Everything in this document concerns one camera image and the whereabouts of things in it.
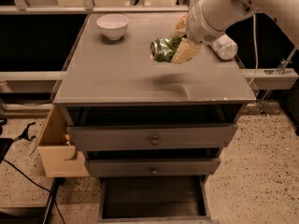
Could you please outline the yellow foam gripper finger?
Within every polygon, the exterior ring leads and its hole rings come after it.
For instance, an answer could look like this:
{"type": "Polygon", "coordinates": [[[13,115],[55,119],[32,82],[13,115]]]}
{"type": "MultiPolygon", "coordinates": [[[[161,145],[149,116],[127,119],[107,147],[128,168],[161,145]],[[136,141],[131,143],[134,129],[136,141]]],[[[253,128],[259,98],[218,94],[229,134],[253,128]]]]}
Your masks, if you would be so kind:
{"type": "Polygon", "coordinates": [[[183,38],[171,62],[177,64],[185,63],[196,56],[201,51],[201,47],[201,44],[195,43],[189,38],[183,38]]]}
{"type": "Polygon", "coordinates": [[[175,25],[173,30],[170,33],[170,36],[173,38],[182,38],[183,36],[186,35],[186,20],[187,16],[184,15],[182,16],[178,23],[175,25]]]}

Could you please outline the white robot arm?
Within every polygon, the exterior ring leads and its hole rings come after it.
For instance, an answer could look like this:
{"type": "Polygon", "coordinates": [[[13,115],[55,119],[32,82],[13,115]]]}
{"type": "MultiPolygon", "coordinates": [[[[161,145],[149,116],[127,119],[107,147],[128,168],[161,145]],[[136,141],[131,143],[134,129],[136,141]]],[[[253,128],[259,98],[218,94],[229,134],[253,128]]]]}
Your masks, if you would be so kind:
{"type": "Polygon", "coordinates": [[[171,33],[183,41],[171,62],[182,64],[210,45],[231,25],[262,12],[272,19],[289,40],[299,47],[299,0],[200,0],[171,33]]]}

